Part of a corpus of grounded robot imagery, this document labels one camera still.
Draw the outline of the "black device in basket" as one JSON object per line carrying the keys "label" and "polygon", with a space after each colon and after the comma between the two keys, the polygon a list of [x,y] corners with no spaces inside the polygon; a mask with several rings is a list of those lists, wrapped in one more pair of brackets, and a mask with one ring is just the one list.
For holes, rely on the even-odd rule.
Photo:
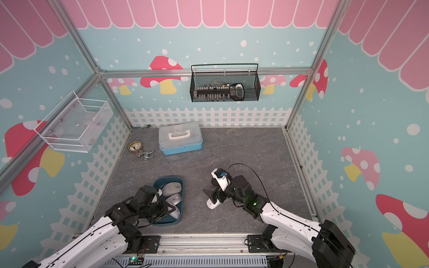
{"label": "black device in basket", "polygon": [[245,89],[241,83],[233,84],[230,87],[230,98],[234,101],[243,101],[245,99]]}

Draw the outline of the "chrome metal faucet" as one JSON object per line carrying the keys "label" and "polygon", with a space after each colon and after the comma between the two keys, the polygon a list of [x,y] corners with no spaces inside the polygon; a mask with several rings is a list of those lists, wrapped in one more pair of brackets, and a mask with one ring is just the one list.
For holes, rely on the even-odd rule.
{"label": "chrome metal faucet", "polygon": [[151,151],[141,150],[139,152],[139,157],[142,157],[144,160],[152,159],[154,157],[153,153],[154,153],[154,150],[151,150]]}

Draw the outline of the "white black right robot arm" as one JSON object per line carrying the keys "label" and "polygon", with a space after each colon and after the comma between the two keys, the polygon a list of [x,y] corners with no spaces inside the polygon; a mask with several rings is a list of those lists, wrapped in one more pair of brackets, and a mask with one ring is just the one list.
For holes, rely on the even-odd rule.
{"label": "white black right robot arm", "polygon": [[329,220],[322,223],[290,213],[267,197],[256,193],[242,175],[232,177],[223,169],[212,172],[215,190],[208,195],[207,206],[217,208],[226,200],[267,225],[262,237],[266,247],[289,251],[313,261],[319,268],[349,268],[355,249],[338,226]]}

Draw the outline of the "green lit circuit board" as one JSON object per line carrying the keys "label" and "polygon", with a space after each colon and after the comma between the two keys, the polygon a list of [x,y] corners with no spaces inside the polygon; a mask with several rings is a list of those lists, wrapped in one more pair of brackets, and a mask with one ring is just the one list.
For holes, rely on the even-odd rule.
{"label": "green lit circuit board", "polygon": [[143,257],[136,257],[136,256],[124,257],[121,261],[122,261],[121,264],[124,267],[143,266],[144,265],[144,258]]}

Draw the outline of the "dark teal storage tray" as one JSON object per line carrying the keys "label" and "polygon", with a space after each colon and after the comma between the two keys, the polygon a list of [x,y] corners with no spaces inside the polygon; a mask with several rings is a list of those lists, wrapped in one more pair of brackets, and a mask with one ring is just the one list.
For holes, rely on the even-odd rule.
{"label": "dark teal storage tray", "polygon": [[182,218],[184,186],[178,176],[167,176],[158,179],[153,186],[161,192],[160,200],[169,206],[168,215],[152,223],[153,226],[171,226],[179,223]]}

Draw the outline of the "silver grey mouse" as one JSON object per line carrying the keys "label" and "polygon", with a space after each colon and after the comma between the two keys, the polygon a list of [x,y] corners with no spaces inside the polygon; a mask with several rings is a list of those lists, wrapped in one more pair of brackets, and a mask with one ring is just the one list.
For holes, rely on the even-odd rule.
{"label": "silver grey mouse", "polygon": [[171,195],[166,199],[166,201],[174,206],[174,211],[170,212],[170,216],[172,216],[175,220],[178,220],[181,216],[181,211],[178,208],[178,204],[182,202],[182,196],[178,194]]}

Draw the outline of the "blue box with clear lid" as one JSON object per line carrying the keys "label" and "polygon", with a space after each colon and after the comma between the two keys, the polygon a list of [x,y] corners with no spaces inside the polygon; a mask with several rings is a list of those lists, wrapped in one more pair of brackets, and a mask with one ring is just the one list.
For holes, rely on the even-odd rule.
{"label": "blue box with clear lid", "polygon": [[159,148],[166,156],[196,151],[202,147],[203,137],[197,122],[159,128]]}

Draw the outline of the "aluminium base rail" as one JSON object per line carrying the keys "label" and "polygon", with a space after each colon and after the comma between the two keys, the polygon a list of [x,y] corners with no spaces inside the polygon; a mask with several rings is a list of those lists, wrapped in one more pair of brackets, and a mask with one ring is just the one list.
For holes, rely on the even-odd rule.
{"label": "aluminium base rail", "polygon": [[[316,264],[283,250],[253,246],[245,233],[150,234],[142,249],[107,261],[105,268],[314,268]],[[143,257],[143,266],[124,267],[124,257]]]}

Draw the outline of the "white rounded mouse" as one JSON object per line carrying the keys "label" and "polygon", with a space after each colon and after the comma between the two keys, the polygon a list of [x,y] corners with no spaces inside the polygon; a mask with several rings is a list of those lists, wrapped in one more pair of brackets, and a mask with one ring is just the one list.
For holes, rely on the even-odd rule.
{"label": "white rounded mouse", "polygon": [[220,202],[219,199],[217,199],[215,202],[213,202],[211,199],[208,199],[207,202],[206,202],[206,204],[207,204],[207,207],[209,209],[215,209],[218,206],[220,206],[222,203]]}

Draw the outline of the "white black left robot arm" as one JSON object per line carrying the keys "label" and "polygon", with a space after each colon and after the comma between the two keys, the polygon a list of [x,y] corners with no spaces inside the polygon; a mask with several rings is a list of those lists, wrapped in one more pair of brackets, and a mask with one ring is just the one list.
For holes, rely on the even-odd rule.
{"label": "white black left robot arm", "polygon": [[114,204],[92,227],[73,242],[25,268],[98,268],[126,252],[140,251],[143,243],[140,219],[150,224],[168,216],[175,206],[161,199],[163,192],[145,185],[134,196]]}

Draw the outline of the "light grey slim mouse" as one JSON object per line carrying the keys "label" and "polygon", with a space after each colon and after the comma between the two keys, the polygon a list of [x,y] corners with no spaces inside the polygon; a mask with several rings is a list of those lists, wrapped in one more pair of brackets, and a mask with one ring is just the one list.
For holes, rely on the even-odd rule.
{"label": "light grey slim mouse", "polygon": [[182,184],[179,182],[170,182],[165,184],[162,188],[163,195],[169,197],[174,194],[178,194],[182,191]]}

